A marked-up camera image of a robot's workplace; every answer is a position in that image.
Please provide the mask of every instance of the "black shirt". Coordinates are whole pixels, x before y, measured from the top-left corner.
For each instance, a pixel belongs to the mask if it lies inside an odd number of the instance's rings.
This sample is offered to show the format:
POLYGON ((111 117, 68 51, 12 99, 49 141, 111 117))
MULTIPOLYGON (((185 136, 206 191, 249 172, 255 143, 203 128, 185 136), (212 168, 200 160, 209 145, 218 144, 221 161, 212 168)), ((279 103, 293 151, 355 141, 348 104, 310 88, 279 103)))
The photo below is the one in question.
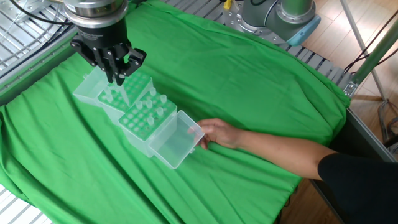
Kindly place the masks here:
POLYGON ((398 223, 398 163, 331 154, 318 166, 348 223, 398 223))

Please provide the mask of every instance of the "plastic box lid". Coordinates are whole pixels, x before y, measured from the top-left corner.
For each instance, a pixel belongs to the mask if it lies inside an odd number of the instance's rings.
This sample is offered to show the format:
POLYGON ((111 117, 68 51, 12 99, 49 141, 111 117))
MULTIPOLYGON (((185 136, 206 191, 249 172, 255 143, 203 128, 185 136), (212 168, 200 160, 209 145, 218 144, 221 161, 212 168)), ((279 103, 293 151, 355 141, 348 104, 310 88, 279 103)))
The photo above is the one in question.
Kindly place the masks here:
POLYGON ((179 111, 149 147, 164 164, 176 169, 204 135, 199 125, 179 111))
POLYGON ((84 103, 99 106, 97 96, 108 86, 108 79, 99 67, 85 77, 83 82, 77 87, 73 94, 84 103))

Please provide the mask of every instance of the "human hand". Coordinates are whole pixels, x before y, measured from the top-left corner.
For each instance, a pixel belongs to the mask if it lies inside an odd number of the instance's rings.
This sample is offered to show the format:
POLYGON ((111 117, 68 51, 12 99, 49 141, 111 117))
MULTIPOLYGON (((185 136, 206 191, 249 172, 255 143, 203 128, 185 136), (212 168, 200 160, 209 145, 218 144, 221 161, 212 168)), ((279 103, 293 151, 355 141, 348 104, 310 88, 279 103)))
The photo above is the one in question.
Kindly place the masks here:
POLYGON ((242 129, 235 128, 218 118, 204 119, 199 121, 198 124, 201 126, 201 131, 205 133, 205 136, 198 143, 202 148, 208 149, 210 141, 230 149, 239 147, 244 132, 242 129))

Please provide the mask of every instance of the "green backdrop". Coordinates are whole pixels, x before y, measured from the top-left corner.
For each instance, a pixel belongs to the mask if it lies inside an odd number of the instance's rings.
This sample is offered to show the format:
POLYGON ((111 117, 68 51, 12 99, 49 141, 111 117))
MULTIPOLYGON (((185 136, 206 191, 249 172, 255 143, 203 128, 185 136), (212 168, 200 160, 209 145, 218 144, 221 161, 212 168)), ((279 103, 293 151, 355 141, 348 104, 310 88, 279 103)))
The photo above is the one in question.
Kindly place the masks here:
MULTIPOLYGON (((194 120, 327 145, 349 98, 257 37, 148 1, 127 16, 140 68, 194 120)), ((72 92, 93 67, 75 54, 0 107, 0 183, 54 223, 272 223, 300 177, 210 144, 177 170, 134 149, 72 92)))

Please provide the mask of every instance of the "clear plastic container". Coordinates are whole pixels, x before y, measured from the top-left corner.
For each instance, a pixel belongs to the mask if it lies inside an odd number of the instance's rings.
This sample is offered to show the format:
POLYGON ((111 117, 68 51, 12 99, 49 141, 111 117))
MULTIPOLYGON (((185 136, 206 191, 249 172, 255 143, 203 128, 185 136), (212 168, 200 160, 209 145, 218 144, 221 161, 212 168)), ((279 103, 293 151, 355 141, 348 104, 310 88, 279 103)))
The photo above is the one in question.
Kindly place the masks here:
POLYGON ((183 111, 177 112, 165 95, 156 92, 151 77, 134 74, 125 80, 122 90, 109 84, 105 73, 96 67, 73 94, 84 103, 102 107, 136 149, 176 169, 205 134, 183 111))
POLYGON ((73 95, 83 103, 94 106, 101 106, 97 97, 101 94, 105 87, 108 86, 106 74, 99 67, 95 67, 93 71, 84 77, 85 79, 73 92, 73 95))
POLYGON ((184 111, 179 111, 149 147, 164 164, 176 169, 204 135, 199 125, 184 111))
POLYGON ((153 150, 149 147, 149 144, 157 139, 157 136, 159 133, 165 129, 172 129, 175 124, 172 124, 171 122, 174 120, 175 115, 177 114, 177 108, 174 109, 172 114, 170 114, 165 121, 162 122, 162 124, 147 138, 147 139, 142 139, 133 132, 131 132, 128 128, 121 126, 124 132, 124 135, 127 137, 127 140, 129 143, 134 146, 136 149, 144 153, 147 157, 151 158, 154 155, 153 150))
POLYGON ((119 125, 119 119, 125 112, 153 86, 150 76, 137 71, 126 77, 122 86, 117 86, 115 83, 106 86, 98 96, 98 100, 112 123, 119 125))

